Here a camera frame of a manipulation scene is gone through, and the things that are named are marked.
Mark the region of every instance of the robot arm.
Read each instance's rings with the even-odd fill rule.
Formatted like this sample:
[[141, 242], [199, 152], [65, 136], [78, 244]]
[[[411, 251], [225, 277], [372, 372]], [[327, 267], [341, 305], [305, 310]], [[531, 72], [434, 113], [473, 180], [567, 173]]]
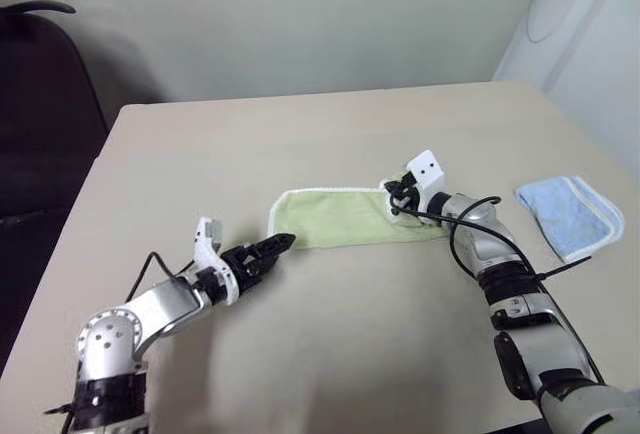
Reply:
[[221, 225], [202, 218], [194, 260], [184, 272], [171, 274], [157, 254], [150, 254], [145, 267], [156, 256], [169, 279], [125, 304], [95, 314], [78, 334], [78, 376], [69, 407], [72, 431], [147, 433], [144, 352], [156, 339], [174, 334], [216, 303], [236, 302], [260, 282], [294, 240], [291, 234], [277, 234], [218, 255]]
[[400, 181], [385, 184], [390, 215], [395, 222], [408, 213], [419, 215], [453, 230], [461, 264], [484, 291], [491, 323], [499, 331], [494, 345], [509, 391], [534, 401], [555, 434], [640, 432], [637, 401], [598, 381], [588, 352], [517, 252], [495, 207], [446, 194], [444, 173], [430, 151], [407, 168]]

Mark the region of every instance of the table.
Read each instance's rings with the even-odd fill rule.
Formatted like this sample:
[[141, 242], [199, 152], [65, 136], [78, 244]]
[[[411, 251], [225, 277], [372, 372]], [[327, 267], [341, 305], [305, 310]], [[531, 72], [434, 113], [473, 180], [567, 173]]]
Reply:
[[[6, 432], [54, 432], [74, 339], [122, 302], [146, 254], [178, 269], [201, 215], [225, 246], [264, 236], [285, 190], [375, 186], [422, 150], [452, 191], [503, 197], [534, 266], [559, 260], [514, 188], [578, 174], [624, 213], [623, 239], [547, 281], [605, 378], [640, 385], [638, 185], [532, 87], [481, 83], [123, 108], [84, 183], [0, 381]], [[145, 283], [162, 280], [159, 271]], [[156, 343], [155, 432], [485, 432], [538, 417], [513, 398], [480, 289], [445, 240], [292, 251], [268, 282]]]

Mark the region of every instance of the chair backrest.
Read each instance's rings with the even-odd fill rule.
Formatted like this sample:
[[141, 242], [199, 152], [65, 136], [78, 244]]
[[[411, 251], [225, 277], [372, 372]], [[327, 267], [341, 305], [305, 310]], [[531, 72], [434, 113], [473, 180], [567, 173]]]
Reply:
[[75, 12], [0, 8], [0, 217], [71, 206], [107, 136], [76, 46], [36, 9]]

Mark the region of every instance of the white wall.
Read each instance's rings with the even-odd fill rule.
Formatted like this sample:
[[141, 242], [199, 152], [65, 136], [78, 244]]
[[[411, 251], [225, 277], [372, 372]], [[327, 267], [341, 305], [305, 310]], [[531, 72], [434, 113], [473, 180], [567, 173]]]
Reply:
[[110, 119], [123, 102], [489, 80], [529, 2], [61, 1]]
[[640, 179], [640, 0], [566, 0], [555, 12], [545, 1], [534, 1], [496, 79], [545, 91]]

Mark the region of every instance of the folded towel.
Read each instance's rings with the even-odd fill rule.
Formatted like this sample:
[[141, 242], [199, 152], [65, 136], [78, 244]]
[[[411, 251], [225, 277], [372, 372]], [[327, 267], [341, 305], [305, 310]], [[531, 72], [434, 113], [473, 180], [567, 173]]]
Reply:
[[336, 247], [381, 242], [428, 241], [445, 235], [440, 227], [392, 224], [386, 215], [384, 189], [310, 188], [287, 191], [269, 214], [269, 236], [296, 235], [293, 247]]
[[620, 239], [624, 231], [618, 208], [578, 176], [527, 184], [515, 195], [565, 263], [590, 256]]

